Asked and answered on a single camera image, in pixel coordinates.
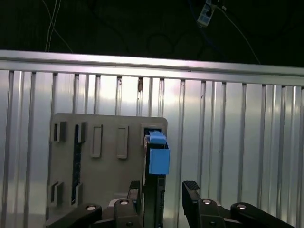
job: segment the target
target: rectangular slot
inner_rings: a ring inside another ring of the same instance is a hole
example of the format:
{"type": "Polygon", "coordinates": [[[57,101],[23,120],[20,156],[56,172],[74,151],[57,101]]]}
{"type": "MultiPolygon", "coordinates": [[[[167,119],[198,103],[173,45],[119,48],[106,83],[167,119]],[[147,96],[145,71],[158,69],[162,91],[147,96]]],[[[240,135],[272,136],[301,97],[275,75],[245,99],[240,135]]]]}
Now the rectangular slot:
{"type": "Polygon", "coordinates": [[[78,143],[84,143],[86,141],[86,122],[79,124],[78,135],[78,143]]]}
{"type": "Polygon", "coordinates": [[[62,203],[63,183],[56,182],[49,187],[49,205],[58,207],[62,203]]]}
{"type": "Polygon", "coordinates": [[[59,123],[54,124],[53,138],[51,137],[52,141],[64,142],[66,140],[66,130],[67,130],[66,124],[67,123],[65,121],[61,121],[59,123]]]}
{"type": "Polygon", "coordinates": [[[159,131],[162,133],[164,132],[164,126],[163,125],[151,125],[151,124],[142,124],[141,126],[141,146],[143,146],[144,143],[144,137],[151,131],[159,131]]]}
{"type": "Polygon", "coordinates": [[[73,156],[73,173],[72,173],[72,194],[71,205],[76,203],[77,186],[80,184],[80,164],[81,164],[81,143],[78,143],[79,125],[75,126],[74,131],[74,156],[73,156]]]}
{"type": "Polygon", "coordinates": [[[118,159],[127,159],[128,157],[128,126],[119,126],[116,138],[116,154],[118,159]]]}
{"type": "Polygon", "coordinates": [[[54,125],[54,141],[56,142],[57,141],[57,133],[58,133],[58,124],[56,123],[54,125]]]}
{"type": "Polygon", "coordinates": [[[51,186],[51,203],[55,202],[55,187],[58,184],[58,182],[56,182],[55,184],[53,184],[51,186]]]}
{"type": "Polygon", "coordinates": [[[100,158],[102,149],[103,126],[96,125],[92,129],[91,157],[100,158]]]}

